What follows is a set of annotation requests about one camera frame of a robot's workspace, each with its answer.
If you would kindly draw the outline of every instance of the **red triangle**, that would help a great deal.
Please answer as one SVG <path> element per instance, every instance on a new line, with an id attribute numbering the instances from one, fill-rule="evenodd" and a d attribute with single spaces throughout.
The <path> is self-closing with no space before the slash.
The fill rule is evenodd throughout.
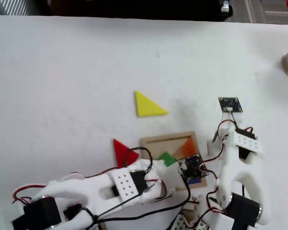
<path id="1" fill-rule="evenodd" d="M 116 154 L 117 166 L 119 168 L 122 168 L 124 167 L 124 157 L 129 148 L 115 139 L 113 139 L 113 144 L 114 144 L 114 150 Z M 129 166 L 132 163 L 134 163 L 138 159 L 138 157 L 139 157 L 139 154 L 136 153 L 135 151 L 129 152 L 126 158 L 126 164 L 127 164 L 126 166 Z"/>

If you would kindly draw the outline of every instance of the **white table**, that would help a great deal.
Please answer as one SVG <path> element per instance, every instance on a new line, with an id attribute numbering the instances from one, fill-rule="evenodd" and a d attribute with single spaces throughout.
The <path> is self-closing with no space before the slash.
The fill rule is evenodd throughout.
<path id="1" fill-rule="evenodd" d="M 264 229 L 288 230 L 287 52 L 285 25 L 0 16 L 0 212 L 23 184 L 112 167 L 112 138 L 134 147 L 195 130 L 205 154 L 217 98 L 237 96 L 267 156 L 273 220 Z M 134 90 L 169 114 L 137 118 Z"/>

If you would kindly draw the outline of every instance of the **floor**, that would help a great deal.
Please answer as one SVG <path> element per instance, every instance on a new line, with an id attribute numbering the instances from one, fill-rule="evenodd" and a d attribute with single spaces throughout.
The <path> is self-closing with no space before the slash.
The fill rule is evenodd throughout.
<path id="1" fill-rule="evenodd" d="M 227 22 L 288 24 L 286 0 L 231 0 L 234 14 Z"/>

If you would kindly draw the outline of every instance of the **yellow triangle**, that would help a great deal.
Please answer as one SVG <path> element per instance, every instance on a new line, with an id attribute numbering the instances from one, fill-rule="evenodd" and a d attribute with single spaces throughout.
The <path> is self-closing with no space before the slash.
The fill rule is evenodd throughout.
<path id="1" fill-rule="evenodd" d="M 164 110 L 152 100 L 145 97 L 139 91 L 135 91 L 135 98 L 138 116 L 154 116 L 168 113 L 168 111 Z"/>

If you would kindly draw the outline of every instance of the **cable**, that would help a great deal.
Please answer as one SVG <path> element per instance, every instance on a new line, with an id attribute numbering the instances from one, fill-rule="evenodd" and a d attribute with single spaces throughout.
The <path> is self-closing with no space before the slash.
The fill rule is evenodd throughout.
<path id="1" fill-rule="evenodd" d="M 32 197 L 30 197 L 30 196 L 22 196 L 22 197 L 20 197 L 19 199 L 24 200 L 24 202 L 27 202 L 25 199 L 32 200 Z"/>
<path id="2" fill-rule="evenodd" d="M 157 202 L 160 202 L 160 201 L 162 201 L 162 200 L 166 200 L 166 199 L 168 199 L 168 198 L 170 198 L 170 197 L 172 197 L 172 194 L 170 194 L 170 195 L 168 195 L 167 197 L 164 197 L 164 198 L 162 198 L 162 199 L 160 199 L 160 200 L 157 200 L 157 201 L 155 201 L 155 202 L 153 202 L 153 203 L 157 203 Z"/>
<path id="3" fill-rule="evenodd" d="M 13 193 L 12 197 L 13 197 L 14 200 L 18 200 L 18 201 L 20 201 L 21 203 L 23 203 L 24 205 L 28 205 L 29 202 L 27 202 L 27 201 L 24 199 L 24 198 L 26 198 L 26 197 L 24 197 L 24 198 L 20 197 L 20 198 L 19 198 L 19 197 L 17 196 L 17 194 L 18 194 L 20 191 L 23 191 L 23 190 L 28 189 L 28 188 L 45 188 L 45 187 L 46 187 L 46 185 L 44 185 L 44 184 L 29 184 L 29 185 L 23 186 L 23 187 L 21 187 L 21 188 L 18 188 L 18 189 Z"/>
<path id="4" fill-rule="evenodd" d="M 195 228 L 199 225 L 199 223 L 201 222 L 201 220 L 204 218 L 204 216 L 205 216 L 208 212 L 210 212 L 210 211 L 215 211 L 216 209 L 217 209 L 216 207 L 212 207 L 212 208 L 207 209 L 207 210 L 198 218 L 198 220 L 193 224 L 193 226 L 188 226 L 188 225 L 187 225 L 187 227 L 188 227 L 189 229 L 195 229 Z"/>
<path id="5" fill-rule="evenodd" d="M 208 208 L 209 208 L 209 209 L 214 208 L 214 209 L 215 209 L 214 212 L 224 213 L 224 210 L 218 209 L 217 207 L 211 207 L 211 205 L 210 205 L 209 195 L 216 193 L 216 192 L 218 191 L 218 189 L 219 189 L 219 188 L 216 187 L 216 189 L 215 189 L 214 191 L 207 193 L 207 195 L 206 195 L 206 202 L 207 202 L 207 205 L 208 205 Z"/>
<path id="6" fill-rule="evenodd" d="M 245 128 L 244 130 L 245 130 L 245 131 L 248 131 L 248 129 L 251 129 L 251 130 L 250 130 L 250 133 L 252 133 L 252 132 L 253 132 L 253 130 L 254 130 L 254 128 L 253 128 L 252 126 L 250 126 L 250 127 L 247 127 L 247 128 Z"/>
<path id="7" fill-rule="evenodd" d="M 182 206 L 184 206 L 184 205 L 190 200 L 190 197 L 191 197 L 191 191 L 190 191 L 188 182 L 187 182 L 184 178 L 183 178 L 183 182 L 184 182 L 184 184 L 185 184 L 185 186 L 186 186 L 186 188 L 187 188 L 187 190 L 188 190 L 188 197 L 187 197 L 183 202 L 181 202 L 180 204 L 177 204 L 177 205 L 174 205 L 174 206 L 171 206 L 171 207 L 166 207 L 166 208 L 158 209 L 158 210 L 151 211 L 151 212 L 147 212 L 147 213 L 144 213 L 144 214 L 142 214 L 142 215 L 140 215 L 140 216 L 137 216 L 137 217 L 106 218 L 106 219 L 98 220 L 97 223 L 104 223 L 104 222 L 109 222 L 109 221 L 122 221 L 122 220 L 137 220 L 137 219 L 141 219 L 141 218 L 144 218 L 144 217 L 147 217 L 147 216 L 156 214 L 156 213 L 165 212 L 165 211 L 169 211 L 169 210 L 176 209 L 176 208 L 178 208 L 178 207 L 182 207 Z"/>
<path id="8" fill-rule="evenodd" d="M 88 226 L 87 228 L 85 228 L 85 230 L 89 230 L 91 227 L 93 227 L 95 224 L 96 224 L 96 221 L 98 219 L 98 216 L 97 215 L 94 215 L 88 208 L 86 207 L 83 207 L 81 210 L 84 210 L 86 211 L 92 218 L 92 224 L 90 226 Z"/>
<path id="9" fill-rule="evenodd" d="M 235 117 L 234 117 L 234 115 L 233 115 L 232 111 L 230 111 L 230 114 L 231 114 L 231 116 L 232 116 L 232 119 L 234 120 L 234 122 L 235 122 L 235 124 L 236 124 L 236 126 L 237 126 L 237 122 L 236 122 L 236 119 L 235 119 Z"/>
<path id="10" fill-rule="evenodd" d="M 171 230 L 171 229 L 172 229 L 173 224 L 175 223 L 175 220 L 176 220 L 176 218 L 177 218 L 178 215 L 179 215 L 179 214 L 176 215 L 176 217 L 171 221 L 171 223 L 169 224 L 169 226 L 168 226 L 167 229 L 165 229 L 165 230 Z"/>
<path id="11" fill-rule="evenodd" d="M 124 167 L 127 166 L 127 165 L 126 165 L 126 160 L 127 160 L 127 157 L 128 157 L 128 155 L 129 155 L 129 153 L 130 153 L 131 151 L 134 151 L 134 150 L 145 150 L 145 151 L 148 153 L 148 155 L 149 155 L 149 160 L 150 160 L 150 164 L 149 164 L 149 166 L 147 167 L 147 169 L 145 170 L 145 175 L 148 174 L 148 173 L 151 171 L 152 167 L 153 167 L 153 156 L 152 156 L 152 153 L 148 150 L 148 148 L 145 148 L 145 147 L 138 146 L 138 147 L 135 147 L 135 148 L 128 149 L 128 151 L 126 152 L 126 154 L 125 154 L 125 156 L 124 156 L 124 161 L 123 161 Z"/>
<path id="12" fill-rule="evenodd" d="M 119 206 L 122 206 L 122 205 L 126 204 L 127 202 L 132 201 L 133 199 L 135 199 L 135 198 L 141 196 L 142 194 L 143 194 L 143 193 L 139 193 L 139 194 L 137 194 L 137 195 L 135 195 L 135 196 L 129 198 L 128 200 L 125 200 L 124 202 L 122 202 L 122 203 L 120 203 L 120 204 L 118 204 L 118 205 L 116 205 L 116 206 L 114 206 L 114 207 L 108 209 L 107 211 L 105 211 L 105 212 L 101 213 L 100 215 L 98 215 L 98 218 L 101 217 L 102 215 L 104 215 L 104 214 L 106 214 L 106 213 L 108 213 L 108 212 L 110 212 L 110 211 L 112 211 L 112 210 L 118 208 Z"/>
<path id="13" fill-rule="evenodd" d="M 109 168 L 107 170 L 102 171 L 101 173 L 95 174 L 93 176 L 85 176 L 85 178 L 87 179 L 87 178 L 92 178 L 92 177 L 95 177 L 95 176 L 100 176 L 100 175 L 102 175 L 104 173 L 107 173 L 107 172 L 109 172 L 111 170 L 114 170 L 114 169 L 119 169 L 119 167 L 112 167 L 112 168 Z"/>
<path id="14" fill-rule="evenodd" d="M 205 163 L 208 163 L 208 162 L 210 162 L 210 161 L 214 161 L 215 159 L 219 158 L 219 157 L 221 156 L 223 150 L 224 150 L 224 144 L 222 144 L 222 149 L 221 149 L 220 153 L 219 153 L 216 157 L 213 157 L 213 158 L 211 158 L 211 159 L 208 159 L 208 160 L 203 161 L 203 163 L 201 163 L 201 164 L 199 165 L 198 169 L 199 169 L 201 172 L 207 172 L 207 173 L 209 172 L 209 173 L 212 173 L 213 176 L 215 177 L 215 179 L 217 179 L 217 175 L 216 175 L 216 173 L 215 173 L 214 171 L 209 170 L 209 169 L 205 169 L 205 168 L 202 169 L 201 167 L 202 167 Z"/>
<path id="15" fill-rule="evenodd" d="M 243 197 L 245 197 L 244 189 L 245 189 L 245 187 L 244 187 L 244 185 L 242 185 L 242 196 Z"/>
<path id="16" fill-rule="evenodd" d="M 216 157 L 213 157 L 213 158 L 204 160 L 204 161 L 200 164 L 199 167 L 201 167 L 201 166 L 202 166 L 203 164 L 205 164 L 205 163 L 208 163 L 208 162 L 211 162 L 211 161 L 214 161 L 214 160 L 218 159 L 218 158 L 221 156 L 221 154 L 222 154 L 222 152 L 223 152 L 223 150 L 224 150 L 224 147 L 225 147 L 225 145 L 222 144 L 222 149 L 221 149 L 220 153 L 219 153 Z"/>
<path id="17" fill-rule="evenodd" d="M 220 126 L 221 126 L 221 124 L 223 124 L 223 123 L 225 123 L 225 122 L 227 122 L 227 121 L 232 122 L 232 123 L 235 125 L 235 127 L 237 128 L 237 124 L 236 124 L 233 120 L 226 119 L 226 120 L 221 121 L 220 124 L 217 126 L 217 130 L 216 130 L 217 136 L 219 137 L 220 140 L 221 140 L 221 137 L 220 137 L 220 134 L 219 134 Z"/>
<path id="18" fill-rule="evenodd" d="M 146 180 L 147 182 L 152 182 L 152 181 L 157 182 L 157 181 L 159 181 L 159 180 L 161 181 L 162 186 L 163 186 L 163 188 L 164 188 L 164 195 L 162 195 L 162 196 L 160 196 L 160 197 L 157 197 L 156 200 L 159 200 L 159 199 L 162 199 L 162 198 L 166 197 L 166 195 L 168 194 L 167 186 L 165 185 L 165 183 L 164 183 L 164 181 L 163 181 L 162 179 L 150 179 L 150 180 Z"/>

